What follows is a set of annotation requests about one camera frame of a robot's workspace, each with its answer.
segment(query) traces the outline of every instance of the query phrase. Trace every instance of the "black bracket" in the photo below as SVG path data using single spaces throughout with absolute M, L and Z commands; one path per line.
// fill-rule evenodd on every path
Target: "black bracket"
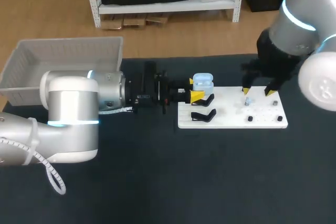
M 191 112 L 191 118 L 193 119 L 193 121 L 201 121 L 209 123 L 215 117 L 216 114 L 217 114 L 216 109 L 211 110 L 209 115 L 203 115 L 197 112 Z
M 212 101 L 215 99 L 215 95 L 211 94 L 208 99 L 206 100 L 198 100 L 196 102 L 194 102 L 192 105 L 194 106 L 203 106 L 203 107 L 208 107 Z

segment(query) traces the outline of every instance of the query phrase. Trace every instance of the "yellow part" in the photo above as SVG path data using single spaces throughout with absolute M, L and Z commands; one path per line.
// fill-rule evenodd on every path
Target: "yellow part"
M 243 88 L 244 95 L 247 95 L 247 93 L 250 91 L 249 88 Z
M 196 102 L 205 97 L 205 91 L 190 91 L 190 103 Z
M 275 92 L 276 92 L 275 90 L 270 90 L 266 96 L 268 97 L 268 96 L 270 96 L 271 94 L 274 94 Z

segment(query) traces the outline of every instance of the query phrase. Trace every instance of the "white board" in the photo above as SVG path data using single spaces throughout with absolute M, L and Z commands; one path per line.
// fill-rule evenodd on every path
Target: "white board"
M 244 95 L 241 88 L 242 87 L 215 87 L 215 99 L 209 107 L 179 102 L 179 128 L 285 129 L 288 126 L 278 92 L 266 97 L 264 92 L 265 87 L 252 87 L 248 94 Z M 245 106 L 247 97 L 251 99 L 249 106 Z M 277 106 L 273 105 L 274 101 L 278 102 Z M 216 109 L 217 114 L 211 122 L 192 121 L 191 112 L 208 115 L 212 109 Z M 252 122 L 248 121 L 249 116 L 253 116 Z M 279 116 L 282 116 L 281 122 L 278 121 Z

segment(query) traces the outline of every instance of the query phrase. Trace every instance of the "wooden floor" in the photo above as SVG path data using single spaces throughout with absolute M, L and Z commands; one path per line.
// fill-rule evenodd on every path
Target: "wooden floor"
M 21 39 L 123 36 L 124 58 L 200 57 L 256 53 L 256 40 L 277 12 L 180 13 L 167 26 L 104 31 L 94 27 L 88 0 L 0 0 L 0 68 Z M 6 100 L 0 98 L 0 109 Z

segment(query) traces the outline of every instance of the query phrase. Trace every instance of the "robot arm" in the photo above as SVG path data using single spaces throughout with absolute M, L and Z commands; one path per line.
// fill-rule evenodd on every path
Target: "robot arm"
M 336 111 L 336 0 L 284 0 L 273 25 L 262 32 L 258 59 L 243 66 L 245 94 L 258 77 L 271 77 L 265 95 L 289 80 L 299 62 L 299 85 L 313 104 Z
M 98 84 L 84 77 L 59 77 L 50 83 L 48 125 L 0 113 L 1 137 L 32 146 L 50 163 L 77 163 L 98 150 Z M 22 165 L 27 153 L 0 145 L 2 165 Z M 38 162 L 31 159 L 28 163 Z

